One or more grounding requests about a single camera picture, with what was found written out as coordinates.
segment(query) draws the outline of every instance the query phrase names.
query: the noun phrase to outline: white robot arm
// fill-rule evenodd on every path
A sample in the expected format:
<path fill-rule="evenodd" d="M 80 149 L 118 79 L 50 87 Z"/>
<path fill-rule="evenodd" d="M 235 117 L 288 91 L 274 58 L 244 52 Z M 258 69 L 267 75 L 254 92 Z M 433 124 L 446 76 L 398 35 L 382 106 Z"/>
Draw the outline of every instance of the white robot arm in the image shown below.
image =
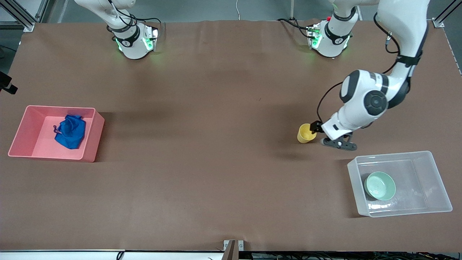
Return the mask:
<path fill-rule="evenodd" d="M 380 1 L 379 20 L 399 42 L 400 53 L 389 76 L 356 70 L 345 78 L 340 91 L 344 105 L 327 122 L 313 126 L 313 130 L 317 128 L 328 136 L 322 140 L 324 145 L 355 150 L 356 145 L 345 141 L 344 137 L 351 137 L 351 132 L 374 122 L 387 109 L 404 100 L 410 90 L 415 66 L 422 56 L 428 32 L 426 13 L 429 1 Z"/>
<path fill-rule="evenodd" d="M 323 20 L 314 25 L 308 32 L 310 48 L 322 56 L 338 56 L 347 47 L 351 29 L 358 21 L 355 6 L 372 6 L 379 0 L 329 0 L 334 6 L 334 13 L 330 20 Z"/>
<path fill-rule="evenodd" d="M 136 20 L 126 9 L 136 0 L 75 0 L 92 11 L 114 33 L 119 50 L 129 59 L 140 59 L 155 48 L 158 30 Z"/>

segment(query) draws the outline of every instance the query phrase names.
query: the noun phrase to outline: pink bin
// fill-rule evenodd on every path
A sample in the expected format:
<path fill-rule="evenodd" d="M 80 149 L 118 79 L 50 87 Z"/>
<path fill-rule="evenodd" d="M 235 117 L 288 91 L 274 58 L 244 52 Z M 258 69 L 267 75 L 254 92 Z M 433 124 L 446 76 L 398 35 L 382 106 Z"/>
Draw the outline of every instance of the pink bin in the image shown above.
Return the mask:
<path fill-rule="evenodd" d="M 85 136 L 78 149 L 67 149 L 55 140 L 53 126 L 66 115 L 80 115 Z M 104 118 L 94 108 L 30 105 L 24 112 L 8 156 L 46 161 L 94 162 Z"/>

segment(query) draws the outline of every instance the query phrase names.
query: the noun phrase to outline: blue towel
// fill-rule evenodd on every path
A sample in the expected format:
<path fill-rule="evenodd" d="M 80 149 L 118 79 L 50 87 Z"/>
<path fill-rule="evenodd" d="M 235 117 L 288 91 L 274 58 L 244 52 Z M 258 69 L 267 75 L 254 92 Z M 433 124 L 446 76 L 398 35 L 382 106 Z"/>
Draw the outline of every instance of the blue towel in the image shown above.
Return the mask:
<path fill-rule="evenodd" d="M 81 116 L 67 115 L 64 121 L 55 128 L 55 140 L 69 149 L 79 148 L 85 134 L 85 121 Z"/>

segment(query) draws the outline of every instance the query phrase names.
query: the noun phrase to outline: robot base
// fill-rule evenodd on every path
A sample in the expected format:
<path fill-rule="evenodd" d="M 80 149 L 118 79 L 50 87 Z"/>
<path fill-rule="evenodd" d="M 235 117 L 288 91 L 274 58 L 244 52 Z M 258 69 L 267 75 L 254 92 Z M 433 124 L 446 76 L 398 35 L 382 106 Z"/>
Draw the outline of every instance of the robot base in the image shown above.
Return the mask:
<path fill-rule="evenodd" d="M 117 41 L 119 50 L 123 52 L 125 57 L 132 60 L 141 59 L 150 51 L 154 51 L 157 43 L 158 30 L 153 30 L 152 27 L 143 23 L 137 23 L 137 26 L 141 33 L 131 47 L 126 47 Z"/>
<path fill-rule="evenodd" d="M 308 28 L 308 36 L 313 36 L 315 39 L 308 38 L 310 49 L 317 51 L 325 57 L 336 57 L 347 47 L 350 36 L 341 44 L 334 44 L 331 39 L 326 36 L 325 27 L 327 21 L 323 20 L 320 23 Z"/>

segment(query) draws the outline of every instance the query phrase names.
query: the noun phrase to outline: brown paper mat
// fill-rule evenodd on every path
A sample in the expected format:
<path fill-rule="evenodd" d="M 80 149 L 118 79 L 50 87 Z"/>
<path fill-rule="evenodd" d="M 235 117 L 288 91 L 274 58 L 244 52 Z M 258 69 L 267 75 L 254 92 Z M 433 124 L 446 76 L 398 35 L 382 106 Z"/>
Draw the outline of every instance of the brown paper mat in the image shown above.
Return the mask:
<path fill-rule="evenodd" d="M 462 80 L 443 30 L 430 29 L 405 102 L 345 152 L 298 144 L 297 130 L 350 72 L 393 63 L 373 23 L 335 59 L 279 22 L 217 21 L 167 24 L 158 52 L 133 61 L 105 26 L 37 24 L 22 38 L 18 93 L 0 94 L 1 249 L 460 250 Z M 7 157 L 27 105 L 95 107 L 97 162 Z M 321 114 L 340 107 L 333 91 Z M 360 217 L 346 164 L 420 150 L 453 212 Z"/>

